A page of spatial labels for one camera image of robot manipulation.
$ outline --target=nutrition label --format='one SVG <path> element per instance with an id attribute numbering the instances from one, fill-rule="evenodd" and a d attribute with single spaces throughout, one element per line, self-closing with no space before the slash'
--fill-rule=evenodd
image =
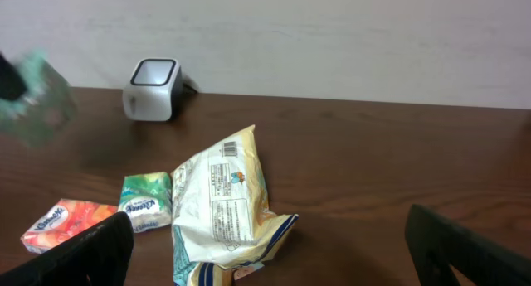
<path id="1" fill-rule="evenodd" d="M 210 186 L 212 196 L 231 195 L 231 173 L 229 164 L 217 164 L 210 166 Z"/>
<path id="2" fill-rule="evenodd" d="M 222 242 L 230 251 L 243 241 L 251 239 L 249 212 L 245 199 L 212 202 L 212 229 L 216 241 Z"/>

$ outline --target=snack bag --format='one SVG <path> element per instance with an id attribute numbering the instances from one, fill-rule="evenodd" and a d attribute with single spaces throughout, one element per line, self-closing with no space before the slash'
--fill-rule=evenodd
<path id="1" fill-rule="evenodd" d="M 269 210 L 254 125 L 173 172 L 173 282 L 229 285 L 232 271 L 272 259 L 297 215 Z"/>
<path id="2" fill-rule="evenodd" d="M 234 271 L 234 280 L 237 281 L 243 277 L 248 276 L 256 272 L 258 269 L 263 268 L 264 265 L 261 262 L 257 262 L 251 265 L 242 266 Z"/>
<path id="3" fill-rule="evenodd" d="M 27 250 L 44 253 L 65 240 L 112 216 L 116 206 L 60 199 L 21 237 Z"/>
<path id="4" fill-rule="evenodd" d="M 136 233 L 169 225 L 172 222 L 170 191 L 166 172 L 128 176 L 118 211 L 127 213 Z"/>

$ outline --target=blurred green object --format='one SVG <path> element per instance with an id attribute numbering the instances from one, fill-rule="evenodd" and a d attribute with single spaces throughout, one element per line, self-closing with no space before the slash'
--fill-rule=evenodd
<path id="1" fill-rule="evenodd" d="M 18 138 L 27 146 L 50 141 L 76 114 L 70 86 L 34 51 L 13 64 L 27 91 L 17 100 L 0 99 L 0 133 Z"/>

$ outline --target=crumpled plastic bag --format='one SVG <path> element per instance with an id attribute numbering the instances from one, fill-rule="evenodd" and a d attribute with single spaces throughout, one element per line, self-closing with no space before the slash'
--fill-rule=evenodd
<path id="1" fill-rule="evenodd" d="M 269 210 L 253 131 L 223 139 L 173 172 L 176 285 L 230 285 L 234 269 L 272 259 L 297 221 Z"/>

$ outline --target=black object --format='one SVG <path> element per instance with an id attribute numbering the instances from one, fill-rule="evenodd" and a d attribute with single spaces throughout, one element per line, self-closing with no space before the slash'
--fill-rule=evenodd
<path id="1" fill-rule="evenodd" d="M 133 250 L 133 228 L 126 213 L 118 212 L 0 275 L 0 285 L 124 285 Z"/>
<path id="2" fill-rule="evenodd" d="M 0 54 L 0 99 L 14 101 L 27 91 L 17 70 Z"/>
<path id="3" fill-rule="evenodd" d="M 409 211 L 406 242 L 422 286 L 459 286 L 450 264 L 478 286 L 531 285 L 531 261 L 424 206 Z"/>

